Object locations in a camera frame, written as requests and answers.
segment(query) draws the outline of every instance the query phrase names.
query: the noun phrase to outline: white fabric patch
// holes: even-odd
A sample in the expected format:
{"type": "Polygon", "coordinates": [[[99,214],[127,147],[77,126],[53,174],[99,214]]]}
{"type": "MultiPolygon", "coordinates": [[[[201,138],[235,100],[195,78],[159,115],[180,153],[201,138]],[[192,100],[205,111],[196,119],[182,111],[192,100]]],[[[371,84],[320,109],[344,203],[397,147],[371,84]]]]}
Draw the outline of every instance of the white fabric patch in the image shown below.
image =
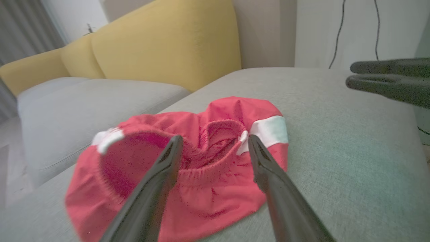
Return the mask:
{"type": "MultiPolygon", "coordinates": [[[[266,148],[278,143],[288,143],[285,118],[279,115],[255,121],[251,126],[249,134],[258,136],[266,148]]],[[[248,131],[242,133],[239,141],[242,142],[242,145],[237,150],[236,155],[249,152],[248,131]]]]}
{"type": "Polygon", "coordinates": [[[108,148],[116,141],[124,139],[124,133],[119,128],[108,129],[107,131],[98,132],[92,139],[91,145],[97,146],[97,152],[105,155],[108,148]]]}

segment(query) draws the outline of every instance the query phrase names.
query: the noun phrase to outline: red fabric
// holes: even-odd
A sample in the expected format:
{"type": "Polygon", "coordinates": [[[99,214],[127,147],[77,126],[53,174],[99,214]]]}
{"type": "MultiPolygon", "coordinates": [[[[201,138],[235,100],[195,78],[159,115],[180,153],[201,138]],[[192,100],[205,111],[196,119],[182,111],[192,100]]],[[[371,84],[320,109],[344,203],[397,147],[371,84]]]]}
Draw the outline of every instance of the red fabric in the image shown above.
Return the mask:
{"type": "MultiPolygon", "coordinates": [[[[121,123],[125,138],[105,155],[96,146],[78,158],[65,204],[78,235],[98,241],[170,138],[184,138],[181,168],[171,190],[159,241],[193,241],[256,212],[265,195],[253,182],[249,152],[236,155],[242,132],[256,120],[282,115],[270,102],[238,97],[209,104],[199,114],[139,115],[121,123]]],[[[286,170],[288,144],[268,150],[286,170]]]]}

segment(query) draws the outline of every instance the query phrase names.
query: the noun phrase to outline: gray seat cushion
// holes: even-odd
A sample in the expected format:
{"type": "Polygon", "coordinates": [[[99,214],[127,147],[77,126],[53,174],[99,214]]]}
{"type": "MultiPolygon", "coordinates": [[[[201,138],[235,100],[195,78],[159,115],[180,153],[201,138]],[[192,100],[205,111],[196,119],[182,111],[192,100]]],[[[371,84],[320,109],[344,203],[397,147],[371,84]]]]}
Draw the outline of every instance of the gray seat cushion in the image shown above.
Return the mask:
{"type": "MultiPolygon", "coordinates": [[[[233,95],[270,100],[287,120],[288,174],[337,241],[428,241],[430,174],[412,109],[347,89],[347,75],[241,70],[163,112],[201,112],[233,95]]],[[[70,170],[0,214],[0,238],[77,241],[62,205],[70,170]]],[[[275,241],[267,206],[203,241],[275,241]]]]}
{"type": "Polygon", "coordinates": [[[129,80],[59,78],[18,97],[28,172],[35,187],[76,162],[93,136],[133,115],[157,113],[189,92],[129,80]]]}

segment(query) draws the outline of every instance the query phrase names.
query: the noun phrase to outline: yellow cushion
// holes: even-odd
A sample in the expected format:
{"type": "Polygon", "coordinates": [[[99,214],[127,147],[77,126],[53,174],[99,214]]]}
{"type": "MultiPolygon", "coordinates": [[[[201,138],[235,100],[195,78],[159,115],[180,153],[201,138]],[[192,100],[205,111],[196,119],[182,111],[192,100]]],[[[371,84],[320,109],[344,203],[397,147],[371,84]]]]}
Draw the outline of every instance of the yellow cushion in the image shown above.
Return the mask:
{"type": "Polygon", "coordinates": [[[15,96],[51,79],[68,77],[61,61],[62,48],[17,60],[0,67],[0,77],[15,96]]]}
{"type": "Polygon", "coordinates": [[[231,0],[156,0],[92,38],[109,79],[163,82],[196,91],[241,69],[231,0]]]}
{"type": "Polygon", "coordinates": [[[61,59],[72,77],[104,78],[91,46],[93,34],[87,34],[68,44],[61,52],[61,59]]]}

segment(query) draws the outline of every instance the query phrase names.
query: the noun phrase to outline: gray curtain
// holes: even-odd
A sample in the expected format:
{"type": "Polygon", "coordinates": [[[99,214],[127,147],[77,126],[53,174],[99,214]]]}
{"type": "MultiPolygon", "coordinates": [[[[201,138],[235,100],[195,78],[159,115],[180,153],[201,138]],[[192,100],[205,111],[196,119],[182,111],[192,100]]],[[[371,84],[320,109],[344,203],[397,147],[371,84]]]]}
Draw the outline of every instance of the gray curtain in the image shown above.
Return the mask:
{"type": "MultiPolygon", "coordinates": [[[[63,46],[40,0],[0,0],[0,67],[63,46]]],[[[0,123],[15,115],[16,100],[0,79],[0,123]]]]}

